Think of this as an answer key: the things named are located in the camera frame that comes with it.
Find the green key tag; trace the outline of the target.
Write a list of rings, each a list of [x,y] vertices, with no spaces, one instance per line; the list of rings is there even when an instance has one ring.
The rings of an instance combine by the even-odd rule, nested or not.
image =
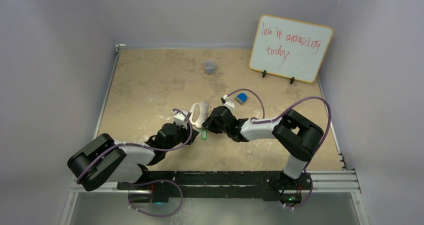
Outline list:
[[[207,131],[205,129],[202,129],[200,134],[203,141],[206,141],[208,139]]]

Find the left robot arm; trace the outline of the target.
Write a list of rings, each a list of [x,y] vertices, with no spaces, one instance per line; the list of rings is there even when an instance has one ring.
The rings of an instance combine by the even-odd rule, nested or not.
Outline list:
[[[67,167],[87,192],[108,182],[130,183],[138,190],[149,184],[148,166],[161,162],[166,154],[191,145],[199,131],[166,123],[144,143],[126,143],[102,133],[67,161]]]

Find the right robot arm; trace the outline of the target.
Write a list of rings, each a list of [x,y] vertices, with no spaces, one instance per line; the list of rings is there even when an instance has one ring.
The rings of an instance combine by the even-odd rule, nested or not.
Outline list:
[[[202,127],[214,134],[226,134],[235,142],[276,139],[289,152],[280,181],[288,189],[300,183],[301,173],[319,148],[324,131],[315,123],[290,109],[275,121],[237,119],[225,106],[214,108]]]

